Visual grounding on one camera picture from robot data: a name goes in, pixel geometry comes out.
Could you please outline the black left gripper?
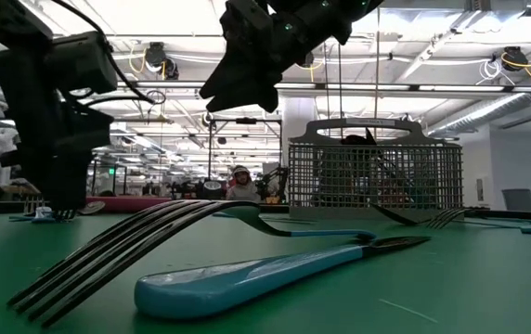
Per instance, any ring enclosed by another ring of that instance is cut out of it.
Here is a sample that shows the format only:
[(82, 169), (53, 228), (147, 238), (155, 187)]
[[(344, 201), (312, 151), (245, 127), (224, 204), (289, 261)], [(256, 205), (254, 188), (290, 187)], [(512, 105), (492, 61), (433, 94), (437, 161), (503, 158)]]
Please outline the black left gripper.
[(1, 165), (19, 166), (28, 181), (46, 186), (42, 194), (53, 210), (81, 209), (92, 150), (110, 143), (113, 121), (77, 101), (60, 103), (55, 114), (40, 120), (19, 118), (16, 126), (22, 140), (1, 155)]

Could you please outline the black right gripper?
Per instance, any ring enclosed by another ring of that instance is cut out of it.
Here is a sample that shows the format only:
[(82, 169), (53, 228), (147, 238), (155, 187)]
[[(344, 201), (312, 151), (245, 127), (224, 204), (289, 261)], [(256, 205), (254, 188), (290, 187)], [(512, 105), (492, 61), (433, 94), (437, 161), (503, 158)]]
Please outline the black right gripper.
[(223, 96), (231, 108), (278, 106), (279, 73), (270, 61), (307, 61), (313, 41), (308, 21), (313, 0), (226, 0), (220, 17), (226, 51), (200, 90)]

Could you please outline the blue-handled metal fork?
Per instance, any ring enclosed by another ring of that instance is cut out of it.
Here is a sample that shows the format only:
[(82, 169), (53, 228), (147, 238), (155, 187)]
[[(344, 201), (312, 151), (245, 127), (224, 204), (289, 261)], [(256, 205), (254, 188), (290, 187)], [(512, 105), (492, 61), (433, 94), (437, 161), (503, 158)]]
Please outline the blue-handled metal fork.
[[(454, 222), (457, 217), (464, 215), (465, 213), (476, 213), (474, 208), (459, 208), (459, 209), (445, 209), (438, 213), (435, 217), (421, 221), (421, 225), (432, 228), (442, 229), (450, 223)], [(502, 227), (502, 228), (519, 228), (522, 226), (528, 226), (527, 222), (521, 222), (517, 224), (500, 224), (500, 223), (475, 223), (475, 225), (486, 227)]]
[(45, 199), (40, 195), (30, 195), (24, 200), (23, 214), (34, 215), (36, 209), (45, 206)]
[(31, 219), (34, 224), (67, 223), (75, 218), (76, 210), (54, 211), (49, 207), (38, 208)]
[(197, 199), (154, 205), (96, 235), (48, 268), (30, 286), (17, 292), (6, 306), (19, 314), (31, 310), (31, 320), (57, 307), (42, 324), (43, 328), (48, 328), (162, 243), (219, 212), (273, 237), (350, 236), (362, 241), (376, 238), (362, 229), (281, 230), (266, 223), (260, 211), (260, 206), (250, 201)]

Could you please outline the pink round plate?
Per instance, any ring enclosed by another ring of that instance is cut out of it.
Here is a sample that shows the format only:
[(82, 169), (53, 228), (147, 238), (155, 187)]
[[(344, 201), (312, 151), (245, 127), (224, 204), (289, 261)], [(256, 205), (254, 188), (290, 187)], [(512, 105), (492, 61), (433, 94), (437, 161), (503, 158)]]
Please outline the pink round plate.
[(119, 196), (119, 197), (87, 197), (86, 203), (101, 201), (105, 203), (101, 210), (103, 213), (135, 213), (149, 207), (170, 202), (168, 198), (157, 197), (134, 197), (134, 196)]

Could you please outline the person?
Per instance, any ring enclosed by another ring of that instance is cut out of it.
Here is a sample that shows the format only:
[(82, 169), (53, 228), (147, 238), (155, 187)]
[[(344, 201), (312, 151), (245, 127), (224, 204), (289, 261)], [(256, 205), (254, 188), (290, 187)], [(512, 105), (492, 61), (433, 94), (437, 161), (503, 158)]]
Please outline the person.
[(242, 200), (258, 203), (261, 200), (258, 189), (251, 179), (250, 171), (237, 165), (232, 171), (234, 185), (227, 191), (226, 200)]

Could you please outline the grey mesh cutlery basket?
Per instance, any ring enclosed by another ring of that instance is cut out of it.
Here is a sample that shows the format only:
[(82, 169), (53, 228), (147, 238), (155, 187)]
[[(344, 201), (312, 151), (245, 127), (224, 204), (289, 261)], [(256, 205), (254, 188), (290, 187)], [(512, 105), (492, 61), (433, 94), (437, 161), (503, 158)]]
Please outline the grey mesh cutlery basket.
[[(342, 145), (366, 135), (376, 146)], [(381, 218), (370, 204), (419, 221), (463, 206), (462, 149), (417, 122), (348, 118), (310, 122), (290, 139), (290, 213), (300, 218)]]

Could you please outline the black background rig frame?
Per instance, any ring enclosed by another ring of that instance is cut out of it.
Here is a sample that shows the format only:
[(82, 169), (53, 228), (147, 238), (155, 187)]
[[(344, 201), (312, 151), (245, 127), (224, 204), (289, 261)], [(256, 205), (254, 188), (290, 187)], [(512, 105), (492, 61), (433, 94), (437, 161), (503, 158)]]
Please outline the black background rig frame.
[[(288, 168), (283, 166), (283, 141), (282, 141), (282, 120), (267, 120), (267, 119), (255, 119), (249, 117), (242, 117), (236, 119), (209, 119), (208, 123), (208, 179), (212, 179), (212, 171), (214, 161), (218, 157), (228, 157), (231, 160), (231, 165), (235, 164), (236, 159), (240, 153), (248, 153), (250, 157), (256, 156), (257, 151), (265, 151), (270, 153), (278, 153), (278, 165), (272, 171), (262, 172), (263, 177), (271, 181), (277, 177), (278, 182), (283, 184), (288, 179)], [(266, 131), (263, 134), (252, 133), (247, 130), (245, 133), (223, 134), (222, 131), (230, 123), (234, 123), (238, 126), (254, 126), (262, 124)], [(227, 138), (232, 139), (267, 139), (278, 140), (278, 148), (214, 148), (214, 140), (220, 145), (224, 145)]]

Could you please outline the silver ventilation duct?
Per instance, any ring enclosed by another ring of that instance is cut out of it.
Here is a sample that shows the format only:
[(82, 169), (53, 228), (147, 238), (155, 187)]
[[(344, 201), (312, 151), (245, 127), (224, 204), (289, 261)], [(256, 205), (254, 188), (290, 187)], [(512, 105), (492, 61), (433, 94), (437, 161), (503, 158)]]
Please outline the silver ventilation duct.
[(460, 133), (529, 107), (531, 107), (531, 94), (528, 93), (517, 93), (491, 101), (481, 101), (434, 124), (426, 134), (443, 136)]

